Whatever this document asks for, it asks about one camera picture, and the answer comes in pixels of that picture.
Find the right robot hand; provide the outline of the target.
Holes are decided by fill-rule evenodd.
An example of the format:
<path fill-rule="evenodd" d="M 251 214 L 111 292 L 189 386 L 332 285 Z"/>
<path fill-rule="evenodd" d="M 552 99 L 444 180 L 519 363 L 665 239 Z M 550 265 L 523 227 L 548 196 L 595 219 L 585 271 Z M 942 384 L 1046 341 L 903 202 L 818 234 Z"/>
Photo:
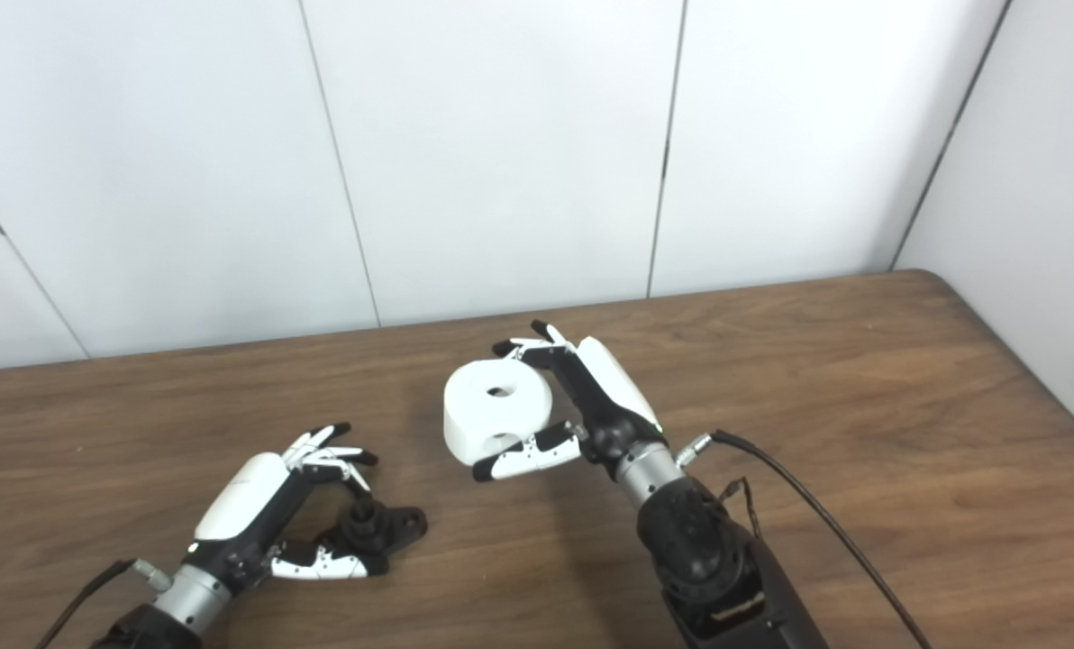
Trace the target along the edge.
<path fill-rule="evenodd" d="M 579 422 L 521 434 L 503 452 L 476 461 L 474 480 L 505 480 L 584 459 L 642 501 L 680 478 L 655 412 L 603 342 L 574 343 L 541 320 L 534 320 L 532 329 L 536 338 L 500 341 L 493 354 L 549 372 L 579 412 Z"/>

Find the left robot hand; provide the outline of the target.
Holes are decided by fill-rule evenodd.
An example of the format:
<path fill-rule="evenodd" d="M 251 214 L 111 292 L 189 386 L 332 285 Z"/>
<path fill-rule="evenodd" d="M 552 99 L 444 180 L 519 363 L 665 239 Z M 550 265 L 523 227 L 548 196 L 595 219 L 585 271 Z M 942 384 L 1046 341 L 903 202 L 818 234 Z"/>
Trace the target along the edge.
<path fill-rule="evenodd" d="M 183 563 L 206 572 L 233 596 L 268 578 L 350 580 L 382 576 L 388 558 L 362 552 L 323 533 L 314 540 L 288 540 L 286 527 L 313 494 L 314 486 L 340 484 L 357 497 L 372 497 L 359 467 L 378 457 L 355 446 L 332 446 L 351 424 L 303 432 L 284 452 L 246 461 L 195 525 Z"/>

